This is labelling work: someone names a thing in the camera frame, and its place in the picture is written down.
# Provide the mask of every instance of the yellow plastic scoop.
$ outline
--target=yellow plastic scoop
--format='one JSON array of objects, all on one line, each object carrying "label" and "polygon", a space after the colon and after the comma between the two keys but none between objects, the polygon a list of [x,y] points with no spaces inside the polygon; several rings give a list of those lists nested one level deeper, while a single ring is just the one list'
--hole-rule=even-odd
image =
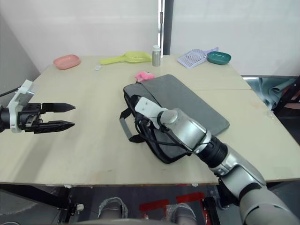
[{"label": "yellow plastic scoop", "polygon": [[139,51],[130,51],[126,52],[124,55],[112,58],[112,59],[106,59],[106,60],[100,60],[101,64],[110,64],[115,62],[151,62],[152,57],[149,53],[146,52],[139,52]]}]

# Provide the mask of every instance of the table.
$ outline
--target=table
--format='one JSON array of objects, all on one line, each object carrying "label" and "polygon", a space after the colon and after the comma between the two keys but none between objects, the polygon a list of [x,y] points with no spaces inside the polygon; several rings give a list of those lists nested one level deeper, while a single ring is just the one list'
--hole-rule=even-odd
[{"label": "table", "polygon": [[[139,71],[172,74],[230,122],[218,138],[257,167],[267,181],[300,178],[300,147],[279,120],[230,66],[209,62],[191,70],[162,59],[151,63],[115,63],[93,71],[98,56],[82,56],[77,67],[53,65],[34,82],[31,102],[66,102],[65,113],[47,113],[44,121],[66,120],[75,126],[57,133],[0,135],[0,182],[40,185],[216,184],[217,178],[196,156],[173,164],[160,162],[145,143],[128,141],[119,122],[126,108],[123,87]],[[133,120],[128,118],[131,131]]]}]

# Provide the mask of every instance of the teal bowl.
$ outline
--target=teal bowl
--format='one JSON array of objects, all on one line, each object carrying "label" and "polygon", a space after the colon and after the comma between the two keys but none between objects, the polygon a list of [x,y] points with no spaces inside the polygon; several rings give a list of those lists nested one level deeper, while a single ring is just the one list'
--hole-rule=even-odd
[{"label": "teal bowl", "polygon": [[231,55],[224,52],[210,52],[207,61],[219,65],[225,65],[231,60]]}]

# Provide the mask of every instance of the pink dish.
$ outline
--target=pink dish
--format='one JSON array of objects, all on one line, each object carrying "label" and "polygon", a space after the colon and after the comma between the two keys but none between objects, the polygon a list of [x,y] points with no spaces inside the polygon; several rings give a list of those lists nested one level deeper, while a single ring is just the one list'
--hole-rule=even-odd
[{"label": "pink dish", "polygon": [[77,66],[80,63],[80,59],[77,55],[65,55],[57,58],[53,63],[58,69],[69,69]]}]

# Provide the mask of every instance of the bag handle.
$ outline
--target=bag handle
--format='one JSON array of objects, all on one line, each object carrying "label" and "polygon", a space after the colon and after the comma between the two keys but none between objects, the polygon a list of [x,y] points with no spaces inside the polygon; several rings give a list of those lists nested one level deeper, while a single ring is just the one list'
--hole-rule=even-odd
[{"label": "bag handle", "polygon": [[129,128],[128,128],[128,125],[125,121],[125,119],[131,114],[131,110],[130,108],[127,108],[125,109],[123,112],[121,112],[121,115],[120,115],[120,123],[123,127],[123,130],[128,138],[128,140],[130,142],[134,142],[134,143],[142,143],[144,142],[145,140],[141,138],[141,136],[139,135],[132,135]]}]

